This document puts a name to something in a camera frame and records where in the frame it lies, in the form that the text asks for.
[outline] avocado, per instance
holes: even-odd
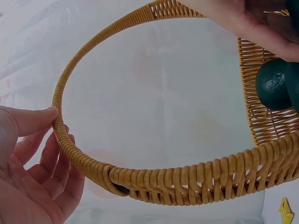
[[[286,0],[285,5],[289,11],[289,14],[291,16],[295,28],[299,29],[299,1]]]
[[[285,69],[285,85],[293,107],[299,113],[299,63],[288,63]]]
[[[261,103],[271,110],[284,110],[292,107],[285,85],[287,62],[278,58],[266,62],[256,76],[256,92]]]

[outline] hand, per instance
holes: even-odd
[[[288,62],[299,62],[299,31],[289,16],[266,12],[286,9],[285,0],[178,0]]]
[[[0,224],[60,224],[77,207],[85,178],[60,152],[53,133],[39,164],[24,169],[56,116],[56,108],[26,111],[0,106]]]

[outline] yellow paper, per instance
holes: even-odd
[[[281,213],[282,224],[291,224],[294,215],[285,197],[283,197],[278,211]]]

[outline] woven basket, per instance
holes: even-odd
[[[69,138],[62,118],[66,82],[78,62],[110,36],[138,24],[173,18],[202,18],[175,0],[157,0],[119,19],[92,38],[63,71],[54,93],[59,110],[53,124],[63,152],[86,177],[107,191],[162,205],[201,205],[234,199],[299,177],[299,118],[292,110],[270,111],[259,101],[255,77],[273,54],[247,40],[237,39],[244,101],[254,149],[183,168],[135,170],[96,161]]]

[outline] white fabric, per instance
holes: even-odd
[[[145,3],[1,0],[0,104],[50,106],[56,82],[79,48]],[[238,65],[235,37],[210,20],[140,25],[106,40],[79,63],[65,89],[64,120],[78,147],[116,166],[169,168],[235,154],[252,147]],[[103,216],[102,223],[134,224],[136,216],[255,219],[263,197],[166,207],[115,197],[87,180],[70,220],[75,223],[81,212]]]
[[[295,214],[293,222],[299,223],[296,214],[299,211],[299,180],[284,183],[266,190],[263,206],[263,220],[265,224],[281,224],[281,214],[278,212],[283,197],[287,198],[292,212]]]

